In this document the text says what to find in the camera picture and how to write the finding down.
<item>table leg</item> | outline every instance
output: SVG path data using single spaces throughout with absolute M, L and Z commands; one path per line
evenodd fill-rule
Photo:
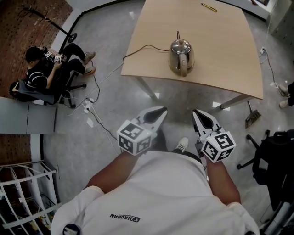
M 237 97 L 231 99 L 230 101 L 227 101 L 226 103 L 223 103 L 221 105 L 221 108 L 222 109 L 225 109 L 225 108 L 228 108 L 228 107 L 232 107 L 234 105 L 237 105 L 237 104 L 240 104 L 240 103 L 243 103 L 245 101 L 248 101 L 252 99 L 251 96 L 248 96 L 248 95 L 238 95 Z
M 134 81 L 137 85 L 147 93 L 151 98 L 156 97 L 155 93 L 151 90 L 151 88 L 147 85 L 147 83 L 143 80 L 142 77 L 135 77 Z

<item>white shelf rack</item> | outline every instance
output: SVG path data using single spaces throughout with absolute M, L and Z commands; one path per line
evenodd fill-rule
M 0 213 L 0 219 L 2 220 L 2 225 L 4 229 L 10 230 L 10 232 L 15 235 L 15 232 L 12 228 L 21 227 L 23 231 L 29 235 L 25 227 L 23 226 L 25 223 L 32 223 L 35 226 L 35 230 L 37 233 L 44 235 L 36 223 L 36 219 L 42 217 L 46 223 L 46 227 L 50 229 L 51 221 L 48 216 L 48 213 L 56 211 L 62 203 L 57 202 L 54 184 L 53 184 L 53 174 L 56 173 L 56 170 L 51 170 L 48 166 L 44 164 L 43 161 L 37 162 L 26 162 L 22 164 L 13 164 L 13 165 L 5 165 L 0 166 L 0 174 L 1 170 L 9 168 L 11 172 L 11 178 L 13 180 L 0 182 L 0 195 L 2 195 L 2 200 L 6 200 L 8 207 L 11 210 L 11 213 L 15 217 L 15 221 L 7 223 L 5 220 L 5 215 Z M 17 169 L 21 168 L 22 171 L 25 171 L 25 177 L 17 177 Z M 35 204 L 39 207 L 37 213 L 32 213 L 26 198 L 23 193 L 21 183 L 25 182 L 26 186 L 28 186 L 29 192 L 35 202 Z M 17 213 L 14 211 L 13 206 L 11 205 L 11 201 L 9 200 L 5 186 L 12 185 L 17 190 L 17 196 L 22 204 L 24 211 L 28 214 L 25 218 L 20 218 Z M 48 207 L 47 204 L 44 204 L 42 200 L 42 196 L 45 196 L 50 201 L 50 205 Z

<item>forearm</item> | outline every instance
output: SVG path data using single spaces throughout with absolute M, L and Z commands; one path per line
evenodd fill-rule
M 46 86 L 47 89 L 50 88 L 51 86 L 56 70 L 57 70 L 56 68 L 53 68 L 49 77 L 47 78 L 47 86 Z
M 209 185 L 213 195 L 226 205 L 232 202 L 241 203 L 239 191 L 226 170 L 224 163 L 212 163 L 209 159 L 206 159 L 206 162 Z
M 94 185 L 104 193 L 116 189 L 127 180 L 137 160 L 138 156 L 123 152 L 102 171 L 94 175 L 86 187 Z

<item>metal kettle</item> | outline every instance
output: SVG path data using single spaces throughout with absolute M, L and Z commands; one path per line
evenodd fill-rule
M 169 66 L 170 69 L 183 77 L 192 71 L 195 63 L 194 51 L 192 46 L 180 38 L 177 31 L 177 40 L 170 45 Z

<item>black shirt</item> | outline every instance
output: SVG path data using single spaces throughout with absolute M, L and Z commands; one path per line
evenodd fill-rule
M 45 89 L 47 86 L 47 78 L 49 77 L 54 63 L 47 60 L 45 57 L 31 69 L 28 69 L 26 84 L 29 87 L 37 89 Z

